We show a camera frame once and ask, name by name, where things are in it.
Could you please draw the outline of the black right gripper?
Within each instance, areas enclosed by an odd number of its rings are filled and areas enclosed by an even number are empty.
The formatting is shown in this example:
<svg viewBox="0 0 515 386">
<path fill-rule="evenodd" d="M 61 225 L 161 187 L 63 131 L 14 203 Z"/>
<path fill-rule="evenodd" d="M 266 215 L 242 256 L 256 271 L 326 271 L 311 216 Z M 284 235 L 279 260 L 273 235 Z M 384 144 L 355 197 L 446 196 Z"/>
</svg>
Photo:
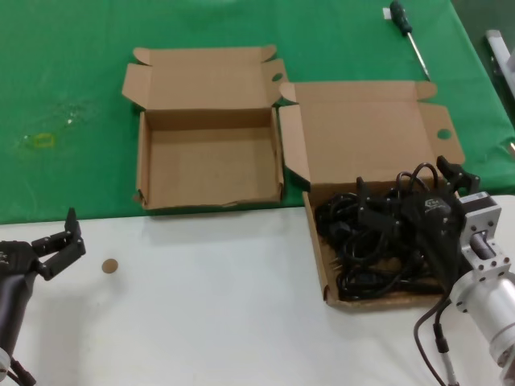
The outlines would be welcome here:
<svg viewBox="0 0 515 386">
<path fill-rule="evenodd" d="M 464 212 L 458 198 L 479 192 L 480 177 L 468 173 L 460 164 L 449 162 L 443 155 L 436 166 L 444 178 L 442 187 L 402 200 L 401 215 L 406 230 L 427 259 L 435 278 L 446 292 L 459 278 L 463 256 L 459 238 L 464 225 Z M 366 182 L 356 179 L 357 219 L 361 225 L 383 234 L 399 234 L 401 222 L 395 217 L 390 198 L 374 199 Z"/>
</svg>

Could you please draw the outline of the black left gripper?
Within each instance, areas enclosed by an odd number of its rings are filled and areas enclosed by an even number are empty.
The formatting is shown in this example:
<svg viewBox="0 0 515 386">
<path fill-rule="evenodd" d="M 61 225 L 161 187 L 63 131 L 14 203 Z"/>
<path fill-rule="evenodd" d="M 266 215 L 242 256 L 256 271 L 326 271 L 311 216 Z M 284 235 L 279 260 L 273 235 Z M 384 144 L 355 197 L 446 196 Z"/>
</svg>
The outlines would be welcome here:
<svg viewBox="0 0 515 386">
<path fill-rule="evenodd" d="M 35 240 L 31 245 L 24 241 L 1 242 L 1 349 L 15 348 L 37 273 L 50 281 L 85 253 L 73 207 L 68 210 L 62 232 Z"/>
</svg>

